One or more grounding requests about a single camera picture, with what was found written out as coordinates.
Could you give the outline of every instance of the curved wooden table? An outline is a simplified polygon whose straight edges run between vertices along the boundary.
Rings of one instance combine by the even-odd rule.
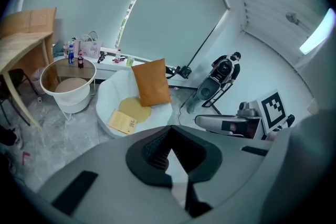
[[[42,45],[42,53],[46,66],[49,65],[45,38],[53,34],[50,32],[41,33],[19,33],[0,40],[0,73],[4,76],[11,95],[23,113],[34,123],[40,130],[41,125],[33,118],[26,106],[23,104],[19,94],[17,93],[8,71],[17,63],[24,55],[38,45]]]

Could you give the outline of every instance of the corrugated ceiling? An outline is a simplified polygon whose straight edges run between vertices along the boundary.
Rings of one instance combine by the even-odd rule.
[[[328,10],[326,0],[244,0],[245,31],[256,36],[295,65],[302,53],[299,47],[312,34]],[[308,28],[290,23],[292,12]]]

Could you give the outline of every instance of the sneaker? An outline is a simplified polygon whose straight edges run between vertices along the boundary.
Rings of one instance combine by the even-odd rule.
[[[23,147],[23,140],[21,136],[21,130],[19,126],[16,126],[12,129],[13,133],[16,135],[15,145],[21,149]]]
[[[5,158],[7,159],[8,161],[8,170],[9,172],[14,175],[15,172],[16,172],[16,167],[15,167],[15,164],[14,164],[14,159],[13,159],[13,156],[11,155],[11,153],[7,150],[4,150],[4,156]]]

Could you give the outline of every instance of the white armchair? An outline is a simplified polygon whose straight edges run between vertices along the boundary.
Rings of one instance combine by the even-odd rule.
[[[98,122],[114,138],[127,134],[107,126],[107,122],[112,112],[119,108],[120,102],[128,97],[139,97],[138,86],[132,70],[120,70],[99,86],[96,104]],[[173,113],[172,105],[170,103],[153,105],[151,108],[152,112],[149,118],[137,124],[134,133],[167,125]]]

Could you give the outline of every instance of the light strip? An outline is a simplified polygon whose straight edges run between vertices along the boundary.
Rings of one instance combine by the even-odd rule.
[[[336,14],[333,9],[329,8],[322,22],[316,28],[314,33],[300,47],[303,54],[308,54],[310,51],[320,45],[331,33],[336,22]]]

